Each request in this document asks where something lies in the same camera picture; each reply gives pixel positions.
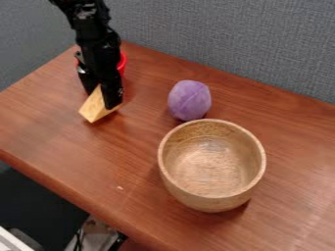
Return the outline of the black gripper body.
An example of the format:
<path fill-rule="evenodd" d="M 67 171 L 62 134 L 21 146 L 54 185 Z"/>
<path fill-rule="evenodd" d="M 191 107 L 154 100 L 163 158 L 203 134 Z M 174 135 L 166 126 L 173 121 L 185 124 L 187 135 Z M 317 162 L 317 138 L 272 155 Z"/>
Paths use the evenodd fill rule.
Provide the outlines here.
<path fill-rule="evenodd" d="M 121 37 L 110 27 L 77 30 L 81 51 L 75 54 L 81 78 L 121 78 Z"/>

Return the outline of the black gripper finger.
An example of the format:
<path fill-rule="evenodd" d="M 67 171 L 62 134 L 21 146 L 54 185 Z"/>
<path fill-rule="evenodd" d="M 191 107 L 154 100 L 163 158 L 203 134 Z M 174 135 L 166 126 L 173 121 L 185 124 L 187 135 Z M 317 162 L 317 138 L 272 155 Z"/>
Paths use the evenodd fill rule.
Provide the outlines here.
<path fill-rule="evenodd" d="M 75 53 L 75 58 L 78 75 L 86 92 L 89 95 L 91 95 L 99 85 L 97 62 L 93 57 L 86 58 L 82 52 Z"/>
<path fill-rule="evenodd" d="M 121 75 L 114 75 L 101 81 L 101 91 L 105 107 L 111 110 L 123 102 L 125 90 Z"/>

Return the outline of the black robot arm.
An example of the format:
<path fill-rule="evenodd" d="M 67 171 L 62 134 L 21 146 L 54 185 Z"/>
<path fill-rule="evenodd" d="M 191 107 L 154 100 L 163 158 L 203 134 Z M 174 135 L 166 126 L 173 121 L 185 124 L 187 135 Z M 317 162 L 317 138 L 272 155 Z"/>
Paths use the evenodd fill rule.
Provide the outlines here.
<path fill-rule="evenodd" d="M 122 59 L 121 36 L 111 28 L 105 0 L 49 0 L 63 12 L 81 50 L 75 53 L 78 75 L 89 95 L 101 86 L 105 107 L 123 102 L 123 83 L 118 65 Z"/>

